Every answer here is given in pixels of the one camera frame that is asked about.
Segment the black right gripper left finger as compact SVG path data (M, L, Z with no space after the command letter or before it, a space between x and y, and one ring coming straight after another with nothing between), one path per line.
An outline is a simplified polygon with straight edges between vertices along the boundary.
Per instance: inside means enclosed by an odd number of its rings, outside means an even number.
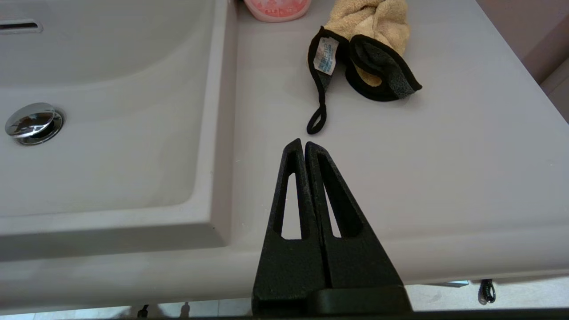
M282 152L272 208L252 290L252 313L260 317L324 317L329 286L323 244L323 213L328 207L308 170L307 146L300 139ZM290 176L296 180L300 239L283 237Z

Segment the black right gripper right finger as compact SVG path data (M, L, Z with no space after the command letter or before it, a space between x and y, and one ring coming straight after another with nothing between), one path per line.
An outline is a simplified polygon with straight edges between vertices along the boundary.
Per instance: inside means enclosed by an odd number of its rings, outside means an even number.
M329 152L307 142L305 164L329 286L401 287L396 268Z

